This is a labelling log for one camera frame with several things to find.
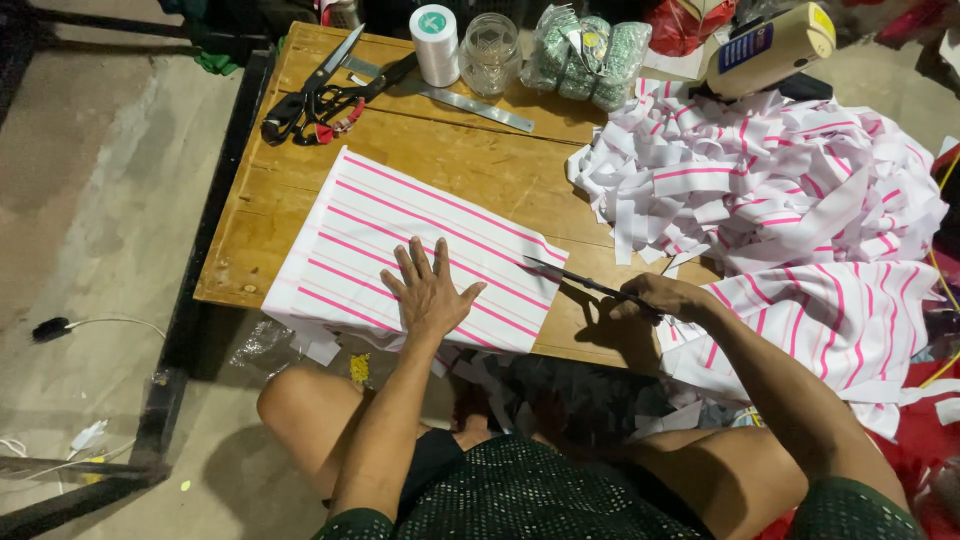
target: label on machine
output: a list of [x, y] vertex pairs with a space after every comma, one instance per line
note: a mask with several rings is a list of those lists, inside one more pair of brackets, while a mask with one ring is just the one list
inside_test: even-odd
[[741, 63], [770, 48], [774, 42], [774, 23], [768, 22], [750, 32], [731, 39], [720, 47], [717, 71], [726, 73]]

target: green polka dot clothing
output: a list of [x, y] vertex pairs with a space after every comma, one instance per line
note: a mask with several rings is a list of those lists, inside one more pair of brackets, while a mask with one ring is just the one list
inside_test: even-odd
[[[876, 491], [837, 480], [810, 489], [790, 538], [922, 538], [909, 515]], [[397, 523], [356, 508], [329, 520], [314, 540], [704, 537], [545, 445], [501, 436], [463, 454]]]

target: person's left hand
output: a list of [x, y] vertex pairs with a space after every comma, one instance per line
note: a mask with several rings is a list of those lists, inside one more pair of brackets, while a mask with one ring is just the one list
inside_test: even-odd
[[400, 312], [410, 335], [443, 339], [467, 318], [473, 301], [487, 287], [486, 283], [477, 282], [467, 287], [463, 294], [457, 293], [450, 278], [450, 261], [443, 238], [437, 240], [433, 268], [416, 236], [410, 239], [413, 260], [403, 246], [396, 246], [394, 255], [403, 282], [386, 269], [380, 271], [380, 278], [399, 297]]

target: concrete floor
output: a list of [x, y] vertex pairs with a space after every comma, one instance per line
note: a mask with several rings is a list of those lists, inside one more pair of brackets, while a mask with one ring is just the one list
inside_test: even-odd
[[[178, 22], [152, 0], [44, 5]], [[936, 153], [944, 135], [960, 136], [953, 121], [960, 102], [913, 70], [919, 53], [916, 46], [852, 47], [809, 72], [833, 83], [841, 103], [890, 116]], [[31, 346], [29, 331], [56, 315], [110, 312], [166, 328], [239, 79], [239, 72], [209, 75], [182, 56], [36, 55], [0, 130], [7, 171], [0, 183], [0, 438], [24, 442], [32, 456], [63, 458], [79, 430], [109, 418], [97, 448], [132, 439], [159, 336], [139, 325], [98, 323]], [[320, 502], [256, 418], [263, 378], [224, 362], [256, 318], [225, 313], [224, 330], [211, 335], [210, 363], [223, 367], [214, 381], [188, 387], [170, 455], [173, 476], [44, 538], [308, 538], [321, 526]], [[343, 372], [343, 364], [334, 369]], [[449, 389], [436, 379], [431, 385], [428, 408], [442, 420]], [[47, 480], [0, 479], [0, 512], [58, 493], [56, 478]]]

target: metal ruler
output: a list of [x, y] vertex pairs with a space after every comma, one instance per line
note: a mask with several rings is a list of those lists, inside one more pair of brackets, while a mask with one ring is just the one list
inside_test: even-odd
[[[366, 75], [367, 77], [374, 78], [380, 74], [381, 68], [375, 63], [370, 63], [368, 61], [362, 61], [353, 56], [347, 57], [347, 59], [342, 64], [343, 67], [356, 71], [361, 75]], [[499, 122], [501, 124], [510, 126], [511, 128], [517, 128], [522, 132], [532, 133], [534, 131], [534, 122], [533, 120], [528, 120], [522, 116], [517, 116], [512, 112], [508, 112], [503, 109], [498, 109], [492, 105], [487, 105], [486, 103], [479, 102], [475, 99], [470, 99], [467, 96], [462, 96], [458, 93], [451, 92], [449, 90], [444, 90], [443, 88], [436, 88], [434, 86], [428, 85], [424, 81], [417, 79], [411, 79], [409, 77], [403, 79], [396, 84], [400, 88], [408, 92], [413, 92], [426, 96], [430, 99], [439, 101], [441, 103], [446, 103], [447, 105], [456, 107], [457, 109], [466, 110], [467, 112], [472, 112], [474, 114], [479, 114], [484, 118], [489, 118], [494, 122]]]

